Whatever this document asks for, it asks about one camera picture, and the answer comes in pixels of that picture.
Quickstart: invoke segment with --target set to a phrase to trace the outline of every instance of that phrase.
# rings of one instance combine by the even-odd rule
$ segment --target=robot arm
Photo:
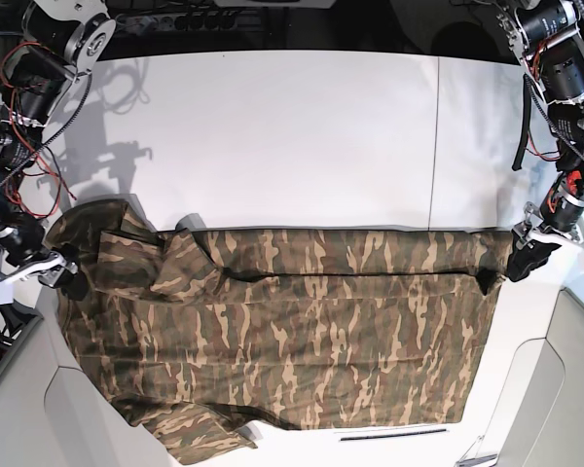
[[[519,281],[561,246],[584,252],[584,40],[578,25],[584,5],[581,0],[500,0],[496,5],[509,46],[525,69],[525,98],[547,121],[558,146],[558,156],[550,161],[558,178],[540,206],[527,204],[526,219],[513,229],[507,274]],[[520,149],[514,169],[521,167]]]
[[[0,252],[8,253],[6,261],[17,268],[9,276],[0,273],[0,305],[13,300],[17,279],[37,275],[44,285],[59,287],[78,271],[68,248],[50,251],[43,245],[41,222],[47,216],[18,202],[18,188],[23,171],[61,133],[44,139],[55,109],[86,82],[82,108],[91,70],[115,21],[99,0],[35,0],[22,26],[23,42],[7,54],[0,70]]]

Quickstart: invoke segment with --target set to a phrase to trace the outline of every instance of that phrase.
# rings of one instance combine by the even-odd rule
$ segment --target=fabric fold
[[[90,291],[63,334],[131,424],[184,463],[254,447],[238,429],[450,423],[478,370],[511,234],[154,233],[124,201],[48,234]]]

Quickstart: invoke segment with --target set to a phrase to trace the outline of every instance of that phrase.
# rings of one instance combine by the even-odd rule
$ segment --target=white table
[[[160,230],[187,214],[209,228],[509,227],[555,176],[552,164],[529,156],[524,170],[511,171],[521,76],[507,65],[397,54],[253,52],[105,62],[95,68],[81,117],[53,147],[79,203],[131,193]],[[48,134],[75,105],[65,107]],[[537,115],[532,132],[539,150],[553,147]],[[50,209],[53,193],[49,180],[22,187],[29,207],[39,211]],[[204,465],[296,466],[309,459],[359,465],[369,455],[454,465],[486,432],[517,349],[545,336],[571,263],[561,251],[528,280],[503,286],[463,422],[449,433],[338,444],[330,430],[285,433],[261,424],[258,450]],[[19,297],[36,301],[30,288]],[[58,364],[75,366],[53,309],[42,311]],[[531,368],[523,366],[526,380]],[[503,424],[485,449],[501,448],[525,386],[503,401],[494,416]],[[109,419],[122,426],[108,407],[91,404],[84,404],[91,430]],[[152,465],[158,445],[131,443],[130,430],[117,432],[123,438],[114,446],[132,448],[115,449],[116,460]],[[27,465],[37,464],[28,459]]]

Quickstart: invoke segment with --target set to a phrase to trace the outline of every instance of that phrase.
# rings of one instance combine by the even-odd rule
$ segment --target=camouflage shirt
[[[284,429],[460,421],[510,233],[152,233],[124,201],[70,210],[90,285],[60,299],[67,343],[103,396],[180,462]]]

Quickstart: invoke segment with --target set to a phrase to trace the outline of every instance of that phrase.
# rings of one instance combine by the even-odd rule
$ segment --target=camouflage jacket
[[[67,212],[90,291],[60,299],[103,396],[180,462],[284,429],[460,421],[510,233],[152,233],[124,201]]]

